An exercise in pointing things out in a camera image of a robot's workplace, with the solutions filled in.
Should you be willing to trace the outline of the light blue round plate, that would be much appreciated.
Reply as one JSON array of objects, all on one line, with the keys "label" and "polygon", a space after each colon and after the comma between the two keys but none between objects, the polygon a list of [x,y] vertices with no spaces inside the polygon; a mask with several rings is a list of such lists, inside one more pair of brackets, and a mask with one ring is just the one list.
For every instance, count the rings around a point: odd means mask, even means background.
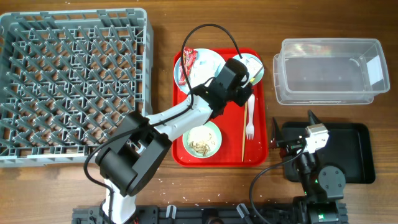
[{"label": "light blue round plate", "polygon": [[[197,52],[197,57],[193,61],[192,68],[187,71],[192,88],[205,83],[211,77],[217,77],[226,63],[223,57],[213,50],[195,49],[195,51]],[[184,75],[180,69],[180,57],[177,57],[177,62],[174,66],[174,81],[177,87],[187,94],[189,88],[186,83],[182,84],[182,78],[184,78]]]}]

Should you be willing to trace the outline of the wooden chopstick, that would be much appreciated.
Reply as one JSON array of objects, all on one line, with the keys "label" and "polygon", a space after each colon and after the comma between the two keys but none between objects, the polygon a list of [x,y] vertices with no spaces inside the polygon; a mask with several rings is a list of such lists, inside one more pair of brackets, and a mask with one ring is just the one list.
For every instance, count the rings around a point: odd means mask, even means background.
[{"label": "wooden chopstick", "polygon": [[243,139],[242,139],[242,154],[241,154],[241,161],[244,162],[244,154],[245,154],[245,145],[246,145],[246,121],[247,121],[247,114],[248,114],[248,103],[246,102],[244,105],[244,119],[243,119]]}]

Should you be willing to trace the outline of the light blue bowl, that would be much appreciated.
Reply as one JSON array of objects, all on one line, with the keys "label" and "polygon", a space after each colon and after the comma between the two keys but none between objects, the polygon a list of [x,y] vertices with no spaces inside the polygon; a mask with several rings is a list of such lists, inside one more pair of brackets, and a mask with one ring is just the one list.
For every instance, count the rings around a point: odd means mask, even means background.
[{"label": "light blue bowl", "polygon": [[235,55],[233,58],[242,62],[249,73],[249,78],[244,77],[244,84],[246,86],[248,83],[255,85],[259,83],[264,75],[264,66],[259,58],[253,54],[241,53],[242,58],[239,55]]}]

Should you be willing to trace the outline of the clear plastic bin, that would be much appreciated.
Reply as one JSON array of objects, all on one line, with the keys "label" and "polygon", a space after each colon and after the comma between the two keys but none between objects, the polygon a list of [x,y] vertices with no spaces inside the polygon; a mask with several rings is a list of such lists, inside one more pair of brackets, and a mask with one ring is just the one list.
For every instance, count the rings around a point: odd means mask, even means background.
[{"label": "clear plastic bin", "polygon": [[281,105],[368,105],[391,88],[377,39],[285,39],[273,78]]}]

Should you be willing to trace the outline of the red snack wrapper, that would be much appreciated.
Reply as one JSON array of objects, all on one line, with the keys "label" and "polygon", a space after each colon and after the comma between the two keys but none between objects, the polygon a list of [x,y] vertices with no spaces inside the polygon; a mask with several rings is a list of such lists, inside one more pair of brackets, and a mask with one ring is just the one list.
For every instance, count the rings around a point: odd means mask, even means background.
[{"label": "red snack wrapper", "polygon": [[185,85],[186,84],[186,79],[190,76],[191,69],[193,67],[193,64],[195,63],[197,59],[198,51],[195,49],[191,49],[188,47],[185,47],[183,49],[183,65],[179,65],[180,69],[180,80],[178,81],[179,85]]}]

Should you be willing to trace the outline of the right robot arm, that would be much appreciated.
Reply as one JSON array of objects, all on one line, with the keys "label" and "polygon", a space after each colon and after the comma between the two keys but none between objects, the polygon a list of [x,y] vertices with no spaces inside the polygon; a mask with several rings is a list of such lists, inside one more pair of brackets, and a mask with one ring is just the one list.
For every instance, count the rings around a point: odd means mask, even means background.
[{"label": "right robot arm", "polygon": [[291,223],[343,223],[338,201],[344,197],[346,178],[336,166],[321,165],[317,151],[330,137],[325,125],[308,111],[305,134],[286,140],[276,119],[272,120],[271,148],[280,150],[282,164],[295,166],[304,195],[294,197],[290,209]]}]

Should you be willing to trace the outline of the green bowl with food scraps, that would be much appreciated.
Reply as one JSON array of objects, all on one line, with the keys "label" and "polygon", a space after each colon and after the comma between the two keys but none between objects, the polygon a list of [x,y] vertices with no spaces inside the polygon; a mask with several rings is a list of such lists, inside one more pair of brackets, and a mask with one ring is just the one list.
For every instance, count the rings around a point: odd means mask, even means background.
[{"label": "green bowl with food scraps", "polygon": [[223,141],[221,131],[211,121],[202,126],[190,129],[182,136],[185,150],[193,157],[207,159],[214,156],[221,148]]}]

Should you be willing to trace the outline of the black plastic tray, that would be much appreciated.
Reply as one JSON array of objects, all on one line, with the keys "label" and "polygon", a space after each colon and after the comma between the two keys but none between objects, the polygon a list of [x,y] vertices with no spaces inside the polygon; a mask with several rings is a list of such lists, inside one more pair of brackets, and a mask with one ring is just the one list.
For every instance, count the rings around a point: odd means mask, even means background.
[{"label": "black plastic tray", "polygon": [[361,123],[326,123],[329,138],[317,151],[319,162],[345,173],[349,184],[371,184],[376,180],[369,130]]}]

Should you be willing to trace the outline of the white napkin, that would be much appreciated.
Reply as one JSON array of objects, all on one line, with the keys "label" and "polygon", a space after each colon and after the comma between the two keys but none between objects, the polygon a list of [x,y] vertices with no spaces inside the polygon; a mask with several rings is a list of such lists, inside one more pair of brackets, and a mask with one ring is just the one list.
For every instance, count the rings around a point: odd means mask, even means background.
[{"label": "white napkin", "polygon": [[191,69],[190,85],[192,88],[205,83],[209,78],[215,77],[215,74],[221,65],[221,62],[213,60],[197,60]]}]

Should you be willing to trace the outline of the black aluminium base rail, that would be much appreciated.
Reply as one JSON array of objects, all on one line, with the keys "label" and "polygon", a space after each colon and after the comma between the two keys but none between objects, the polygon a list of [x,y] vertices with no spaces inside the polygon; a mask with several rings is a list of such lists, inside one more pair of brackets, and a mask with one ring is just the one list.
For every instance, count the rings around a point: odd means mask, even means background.
[{"label": "black aluminium base rail", "polygon": [[[344,203],[338,205],[315,205],[295,207],[289,204],[265,205],[259,213],[270,223],[343,223],[348,224],[348,211]],[[262,220],[250,207],[168,207],[138,206],[128,223],[167,224],[167,223],[209,223],[218,218],[223,223],[261,223]]]}]

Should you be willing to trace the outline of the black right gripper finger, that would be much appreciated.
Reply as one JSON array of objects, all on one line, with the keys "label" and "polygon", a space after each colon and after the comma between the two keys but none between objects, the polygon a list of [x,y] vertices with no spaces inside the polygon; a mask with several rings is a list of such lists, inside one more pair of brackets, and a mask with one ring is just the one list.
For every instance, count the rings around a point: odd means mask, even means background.
[{"label": "black right gripper finger", "polygon": [[308,122],[311,126],[321,123],[312,110],[308,110]]},{"label": "black right gripper finger", "polygon": [[276,119],[272,118],[272,133],[271,133],[271,141],[269,144],[270,149],[280,148],[282,144],[282,133],[279,129]]}]

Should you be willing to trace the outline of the grey plastic dishwasher rack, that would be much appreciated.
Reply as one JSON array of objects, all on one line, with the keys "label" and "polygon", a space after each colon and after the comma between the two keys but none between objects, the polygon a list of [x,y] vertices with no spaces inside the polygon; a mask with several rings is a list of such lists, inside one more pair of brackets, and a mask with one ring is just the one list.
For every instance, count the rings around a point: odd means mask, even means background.
[{"label": "grey plastic dishwasher rack", "polygon": [[152,113],[142,8],[1,16],[1,167],[83,162],[124,117]]}]

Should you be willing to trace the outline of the red plastic tray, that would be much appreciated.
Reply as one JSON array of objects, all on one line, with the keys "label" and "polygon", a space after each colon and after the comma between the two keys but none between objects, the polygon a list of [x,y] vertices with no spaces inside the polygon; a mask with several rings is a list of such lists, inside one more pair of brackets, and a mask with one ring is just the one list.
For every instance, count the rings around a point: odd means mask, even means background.
[{"label": "red plastic tray", "polygon": [[185,167],[251,167],[261,165],[268,156],[266,112],[262,82],[254,89],[254,139],[243,141],[244,108],[228,103],[223,115],[212,122],[221,131],[221,146],[215,155],[199,159],[188,153],[183,138],[174,141],[171,151],[176,163]]}]

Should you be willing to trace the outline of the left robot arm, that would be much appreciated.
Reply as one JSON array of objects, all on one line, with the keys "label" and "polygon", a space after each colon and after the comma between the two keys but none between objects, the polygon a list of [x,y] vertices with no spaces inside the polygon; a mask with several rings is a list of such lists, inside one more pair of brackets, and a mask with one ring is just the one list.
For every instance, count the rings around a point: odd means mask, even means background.
[{"label": "left robot arm", "polygon": [[200,84],[178,105],[144,117],[129,113],[111,139],[100,145],[95,162],[108,196],[108,223],[125,223],[136,211],[136,195],[149,183],[174,140],[223,114],[226,105],[243,106],[253,93],[249,72],[230,58],[209,84]]}]

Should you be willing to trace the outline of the white plastic fork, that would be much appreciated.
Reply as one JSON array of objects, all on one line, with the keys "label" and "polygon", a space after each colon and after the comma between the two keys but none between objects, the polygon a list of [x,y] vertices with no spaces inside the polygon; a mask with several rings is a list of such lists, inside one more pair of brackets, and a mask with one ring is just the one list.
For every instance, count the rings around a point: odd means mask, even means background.
[{"label": "white plastic fork", "polygon": [[252,94],[248,99],[248,124],[246,126],[246,137],[248,140],[254,139],[254,124],[253,124],[254,104],[255,104],[255,96],[254,94]]}]

